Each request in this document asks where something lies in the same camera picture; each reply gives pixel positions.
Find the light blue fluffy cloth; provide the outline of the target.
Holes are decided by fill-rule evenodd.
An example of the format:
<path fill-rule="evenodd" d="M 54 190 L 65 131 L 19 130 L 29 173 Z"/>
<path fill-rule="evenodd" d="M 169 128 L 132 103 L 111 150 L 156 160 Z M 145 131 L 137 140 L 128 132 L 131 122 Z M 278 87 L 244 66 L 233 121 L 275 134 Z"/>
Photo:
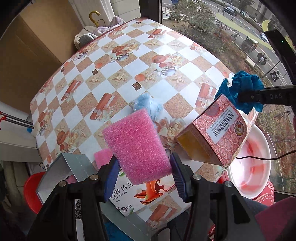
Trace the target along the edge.
<path fill-rule="evenodd" d="M 132 102 L 133 111 L 145 108 L 152 119 L 155 121 L 163 110 L 163 106 L 159 104 L 148 92 L 141 94 Z"/>

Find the small pink foam sponge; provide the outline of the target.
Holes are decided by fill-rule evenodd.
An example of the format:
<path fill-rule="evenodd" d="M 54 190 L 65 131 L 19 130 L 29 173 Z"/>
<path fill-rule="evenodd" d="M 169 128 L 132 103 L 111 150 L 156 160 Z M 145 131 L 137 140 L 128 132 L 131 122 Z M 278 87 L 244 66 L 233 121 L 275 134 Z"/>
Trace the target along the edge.
<path fill-rule="evenodd" d="M 94 154 L 95 164 L 99 170 L 103 165 L 109 163 L 113 156 L 113 153 L 110 149 L 103 149 Z"/>

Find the white floral tissue box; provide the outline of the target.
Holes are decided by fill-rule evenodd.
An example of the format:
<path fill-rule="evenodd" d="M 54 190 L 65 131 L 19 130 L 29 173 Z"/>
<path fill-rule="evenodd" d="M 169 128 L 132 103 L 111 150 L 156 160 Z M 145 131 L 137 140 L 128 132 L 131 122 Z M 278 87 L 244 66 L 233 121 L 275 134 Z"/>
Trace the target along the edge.
<path fill-rule="evenodd" d="M 173 175 L 133 185 L 123 170 L 120 170 L 109 200 L 122 215 L 128 216 L 168 194 L 174 187 Z"/>

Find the grey storage box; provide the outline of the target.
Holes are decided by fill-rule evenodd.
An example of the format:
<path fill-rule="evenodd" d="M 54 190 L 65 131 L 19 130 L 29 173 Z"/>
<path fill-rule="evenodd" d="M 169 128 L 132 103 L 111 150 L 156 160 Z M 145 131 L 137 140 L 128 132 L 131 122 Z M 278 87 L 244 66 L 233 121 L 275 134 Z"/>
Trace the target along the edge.
<path fill-rule="evenodd" d="M 37 187 L 43 206 L 27 239 L 150 240 L 151 229 L 140 217 L 123 216 L 109 200 L 98 200 L 98 172 L 85 155 L 59 154 Z"/>

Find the red medicine box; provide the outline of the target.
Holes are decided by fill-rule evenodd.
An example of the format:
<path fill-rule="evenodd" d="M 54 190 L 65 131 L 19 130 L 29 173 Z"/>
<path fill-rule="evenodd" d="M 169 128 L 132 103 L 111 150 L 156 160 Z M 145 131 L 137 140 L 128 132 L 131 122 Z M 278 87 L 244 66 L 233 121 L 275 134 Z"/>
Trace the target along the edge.
<path fill-rule="evenodd" d="M 176 140 L 192 160 L 228 167 L 248 133 L 243 116 L 221 94 L 176 136 Z"/>

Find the white red plastic basin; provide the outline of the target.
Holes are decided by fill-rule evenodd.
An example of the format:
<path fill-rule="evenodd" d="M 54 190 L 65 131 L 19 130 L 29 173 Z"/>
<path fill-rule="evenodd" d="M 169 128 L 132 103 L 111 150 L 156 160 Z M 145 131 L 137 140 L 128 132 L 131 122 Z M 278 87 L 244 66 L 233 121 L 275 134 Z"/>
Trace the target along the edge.
<path fill-rule="evenodd" d="M 231 181 L 243 197 L 256 200 L 268 184 L 271 172 L 269 145 L 260 128 L 254 125 L 228 169 L 218 183 Z"/>

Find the checkered patterned tablecloth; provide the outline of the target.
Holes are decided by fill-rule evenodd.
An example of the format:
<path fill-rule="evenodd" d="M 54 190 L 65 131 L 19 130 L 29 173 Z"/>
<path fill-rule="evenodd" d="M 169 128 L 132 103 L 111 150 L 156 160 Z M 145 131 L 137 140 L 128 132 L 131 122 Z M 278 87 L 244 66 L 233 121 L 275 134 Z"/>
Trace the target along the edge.
<path fill-rule="evenodd" d="M 45 201 L 71 175 L 60 153 L 84 154 L 94 164 L 106 149 L 103 130 L 132 113 L 134 101 L 151 95 L 162 111 L 154 124 L 168 152 L 205 178 L 224 169 L 188 157 L 175 137 L 207 106 L 233 73 L 189 38 L 149 19 L 135 19 L 99 37 L 69 58 L 30 103 L 46 175 L 37 193 Z"/>

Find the pile of clothes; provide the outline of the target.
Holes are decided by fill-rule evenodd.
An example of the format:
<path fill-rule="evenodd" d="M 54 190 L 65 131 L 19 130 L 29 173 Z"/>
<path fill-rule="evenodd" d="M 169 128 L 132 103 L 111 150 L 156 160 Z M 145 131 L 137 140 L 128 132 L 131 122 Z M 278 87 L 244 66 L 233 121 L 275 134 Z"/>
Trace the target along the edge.
<path fill-rule="evenodd" d="M 74 45 L 79 50 L 96 38 L 102 36 L 110 30 L 115 29 L 116 27 L 119 27 L 124 23 L 125 21 L 122 18 L 115 16 L 107 27 L 86 26 L 74 37 Z"/>

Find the cardboard box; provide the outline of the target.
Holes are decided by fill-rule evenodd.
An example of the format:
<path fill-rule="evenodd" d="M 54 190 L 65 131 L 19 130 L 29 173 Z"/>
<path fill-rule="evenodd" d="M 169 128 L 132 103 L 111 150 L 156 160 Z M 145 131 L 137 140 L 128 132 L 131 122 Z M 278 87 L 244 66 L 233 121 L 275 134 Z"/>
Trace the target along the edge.
<path fill-rule="evenodd" d="M 32 1 L 1 38 L 1 102 L 25 113 L 42 85 L 71 57 L 82 29 L 69 1 Z"/>

